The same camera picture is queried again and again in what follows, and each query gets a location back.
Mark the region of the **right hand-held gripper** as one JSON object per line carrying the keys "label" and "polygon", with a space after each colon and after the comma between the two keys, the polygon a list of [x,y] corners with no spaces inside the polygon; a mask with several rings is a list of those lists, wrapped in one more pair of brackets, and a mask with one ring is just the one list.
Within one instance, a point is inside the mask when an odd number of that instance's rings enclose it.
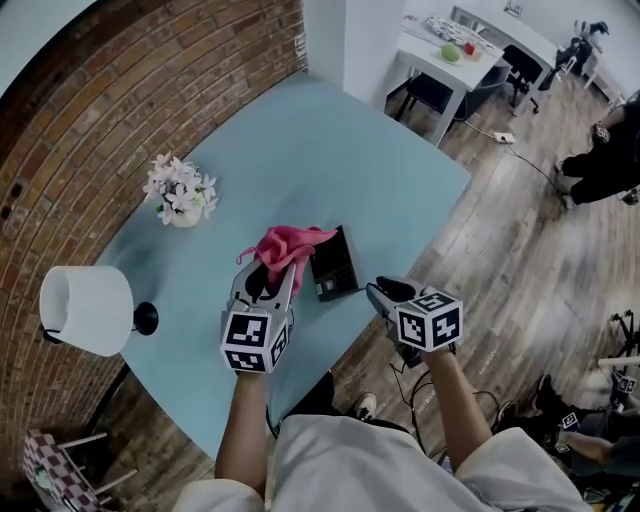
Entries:
{"label": "right hand-held gripper", "polygon": [[387,276],[378,276],[365,291],[377,313],[395,325],[391,339],[409,368],[421,364],[424,353],[453,349],[462,338],[463,303],[444,291]]}

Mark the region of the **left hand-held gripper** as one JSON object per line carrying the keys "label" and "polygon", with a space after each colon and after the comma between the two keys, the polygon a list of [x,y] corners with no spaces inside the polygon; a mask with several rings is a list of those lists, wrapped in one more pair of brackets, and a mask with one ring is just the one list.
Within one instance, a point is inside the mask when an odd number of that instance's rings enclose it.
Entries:
{"label": "left hand-held gripper", "polygon": [[290,342],[297,265],[290,263],[275,280],[267,278],[264,307],[254,306],[261,295],[260,268],[260,263],[250,263],[235,276],[222,315],[221,352],[236,372],[271,373]]}

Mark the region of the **pink cloth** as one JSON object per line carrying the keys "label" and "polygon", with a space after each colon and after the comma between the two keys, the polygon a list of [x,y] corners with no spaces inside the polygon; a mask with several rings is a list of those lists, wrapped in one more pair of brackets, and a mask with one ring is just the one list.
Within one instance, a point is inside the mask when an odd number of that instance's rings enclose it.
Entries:
{"label": "pink cloth", "polygon": [[315,247],[337,234],[336,229],[323,231],[315,226],[301,229],[291,226],[270,227],[264,237],[254,247],[240,253],[236,264],[242,263],[243,257],[253,255],[268,268],[267,282],[275,285],[286,273],[287,267],[294,263],[292,296],[297,297],[303,284],[304,270],[309,258],[315,254]]}

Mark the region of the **small black device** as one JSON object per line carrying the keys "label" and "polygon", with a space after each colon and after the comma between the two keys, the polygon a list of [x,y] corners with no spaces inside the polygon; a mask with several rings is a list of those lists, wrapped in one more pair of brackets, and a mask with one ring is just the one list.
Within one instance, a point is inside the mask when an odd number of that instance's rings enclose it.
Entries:
{"label": "small black device", "polygon": [[330,302],[362,289],[362,279],[349,229],[344,225],[327,241],[314,247],[311,271],[320,302]]}

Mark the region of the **person's left forearm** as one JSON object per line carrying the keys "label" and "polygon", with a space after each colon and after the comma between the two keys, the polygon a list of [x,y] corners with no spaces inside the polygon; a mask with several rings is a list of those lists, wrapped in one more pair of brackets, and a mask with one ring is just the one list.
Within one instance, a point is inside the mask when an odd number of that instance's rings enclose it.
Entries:
{"label": "person's left forearm", "polygon": [[242,483],[265,496],[268,443],[265,374],[240,373],[215,461],[217,479]]}

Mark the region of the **person's right forearm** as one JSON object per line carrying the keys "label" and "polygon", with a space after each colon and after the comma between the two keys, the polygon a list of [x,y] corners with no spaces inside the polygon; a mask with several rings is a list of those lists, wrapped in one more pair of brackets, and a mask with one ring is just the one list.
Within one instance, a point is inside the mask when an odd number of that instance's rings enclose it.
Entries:
{"label": "person's right forearm", "polygon": [[451,466],[457,471],[492,433],[455,355],[442,349],[426,352],[423,360],[432,377]]}

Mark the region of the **person's white shoe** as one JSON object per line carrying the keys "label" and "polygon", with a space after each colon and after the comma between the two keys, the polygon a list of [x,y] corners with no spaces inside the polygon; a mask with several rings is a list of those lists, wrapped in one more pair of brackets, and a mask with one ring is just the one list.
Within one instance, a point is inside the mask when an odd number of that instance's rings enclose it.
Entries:
{"label": "person's white shoe", "polygon": [[362,394],[352,407],[352,416],[362,422],[373,420],[376,416],[377,398],[373,393]]}

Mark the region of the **pink flowers in white pot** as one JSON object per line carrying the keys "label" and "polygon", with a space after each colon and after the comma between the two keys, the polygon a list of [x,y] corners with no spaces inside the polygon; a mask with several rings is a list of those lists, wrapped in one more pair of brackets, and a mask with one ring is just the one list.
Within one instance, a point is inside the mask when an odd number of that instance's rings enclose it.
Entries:
{"label": "pink flowers in white pot", "polygon": [[191,162],[159,154],[148,171],[144,200],[155,202],[156,216],[164,225],[191,228],[216,210],[216,181]]}

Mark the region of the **person's white shirt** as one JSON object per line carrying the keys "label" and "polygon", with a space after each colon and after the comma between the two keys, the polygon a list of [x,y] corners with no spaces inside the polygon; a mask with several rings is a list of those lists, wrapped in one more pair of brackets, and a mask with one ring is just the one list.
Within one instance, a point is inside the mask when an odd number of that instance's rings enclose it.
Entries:
{"label": "person's white shirt", "polygon": [[449,473],[411,435],[349,417],[287,418],[273,492],[228,479],[186,485],[172,512],[592,512],[569,478],[518,428]]}

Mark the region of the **white table lamp black base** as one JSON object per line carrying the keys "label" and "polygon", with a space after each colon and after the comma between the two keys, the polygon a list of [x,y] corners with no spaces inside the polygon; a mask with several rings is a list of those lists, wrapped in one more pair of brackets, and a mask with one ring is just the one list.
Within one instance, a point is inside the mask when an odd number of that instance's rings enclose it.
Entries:
{"label": "white table lamp black base", "polygon": [[150,302],[134,303],[125,275],[112,266],[56,266],[40,288],[43,338],[102,357],[119,353],[130,335],[153,334],[159,314]]}

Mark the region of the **black desk chair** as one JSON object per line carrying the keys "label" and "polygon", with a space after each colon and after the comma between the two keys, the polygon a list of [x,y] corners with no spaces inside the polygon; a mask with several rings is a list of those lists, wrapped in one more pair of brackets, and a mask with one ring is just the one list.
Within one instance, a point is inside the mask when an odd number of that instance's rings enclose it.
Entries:
{"label": "black desk chair", "polygon": [[[510,66],[492,67],[479,85],[473,91],[465,94],[447,127],[447,131],[451,129],[454,123],[468,121],[506,83],[510,70]],[[443,114],[452,94],[451,89],[421,73],[418,77],[409,81],[407,95],[395,116],[395,120],[399,121],[405,110],[412,110],[417,102],[426,105],[439,114]]]}

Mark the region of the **small white desk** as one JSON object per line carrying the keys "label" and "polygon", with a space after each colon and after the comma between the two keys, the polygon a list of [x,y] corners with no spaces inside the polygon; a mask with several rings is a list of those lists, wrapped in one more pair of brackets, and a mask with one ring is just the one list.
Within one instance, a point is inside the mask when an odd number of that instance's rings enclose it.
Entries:
{"label": "small white desk", "polygon": [[464,96],[476,89],[486,74],[498,64],[504,52],[493,45],[489,45],[489,51],[475,49],[472,55],[460,49],[459,58],[451,62],[442,54],[444,42],[435,42],[433,37],[427,40],[417,35],[419,25],[419,22],[415,22],[412,32],[406,32],[402,28],[397,57],[411,68],[412,78],[424,73],[451,90],[444,112],[429,139],[438,147]]}

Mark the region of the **black office chair with headrest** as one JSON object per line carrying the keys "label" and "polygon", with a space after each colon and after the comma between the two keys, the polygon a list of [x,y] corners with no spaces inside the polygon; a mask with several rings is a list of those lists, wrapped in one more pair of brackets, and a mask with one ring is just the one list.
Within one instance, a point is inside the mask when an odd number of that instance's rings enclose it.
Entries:
{"label": "black office chair with headrest", "polygon": [[530,91],[542,68],[532,57],[514,45],[504,49],[503,59],[511,66],[506,82],[513,86],[510,105],[515,107],[518,94],[527,94]]}

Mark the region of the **patterned tray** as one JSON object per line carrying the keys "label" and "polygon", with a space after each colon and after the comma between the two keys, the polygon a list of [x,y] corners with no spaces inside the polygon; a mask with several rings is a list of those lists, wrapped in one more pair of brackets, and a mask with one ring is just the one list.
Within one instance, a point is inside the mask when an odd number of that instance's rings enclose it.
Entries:
{"label": "patterned tray", "polygon": [[443,41],[459,46],[467,43],[475,44],[478,41],[478,35],[468,27],[440,16],[427,17],[422,22],[422,26]]}

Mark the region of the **long white desk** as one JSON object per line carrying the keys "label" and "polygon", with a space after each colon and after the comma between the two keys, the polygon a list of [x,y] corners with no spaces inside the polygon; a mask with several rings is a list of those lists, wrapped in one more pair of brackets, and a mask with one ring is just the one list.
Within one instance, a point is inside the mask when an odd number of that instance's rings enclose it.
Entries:
{"label": "long white desk", "polygon": [[541,67],[528,93],[514,110],[514,114],[519,115],[527,102],[535,97],[545,77],[555,68],[556,47],[527,24],[487,1],[455,2],[451,18],[461,25],[477,23],[484,26],[523,51]]}

